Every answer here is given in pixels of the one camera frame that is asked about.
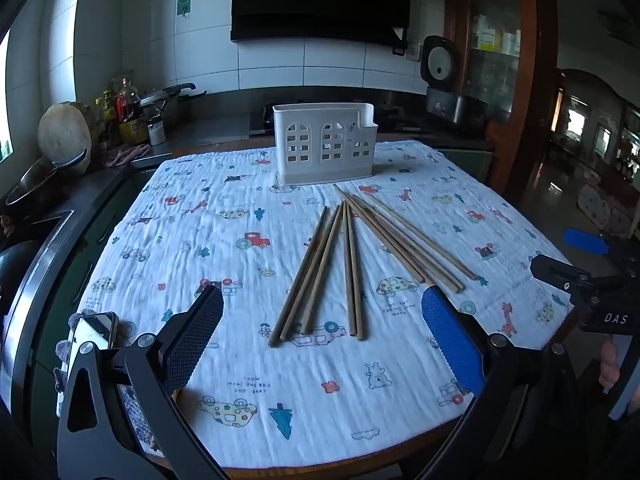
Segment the person's right hand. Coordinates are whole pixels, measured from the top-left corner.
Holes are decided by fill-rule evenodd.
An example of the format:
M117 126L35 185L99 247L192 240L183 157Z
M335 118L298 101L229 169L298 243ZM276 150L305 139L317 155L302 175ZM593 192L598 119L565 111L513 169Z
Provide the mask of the person's right hand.
M613 338L605 339L600 354L599 382L605 389L611 389L620 378L620 367L617 364L618 351Z

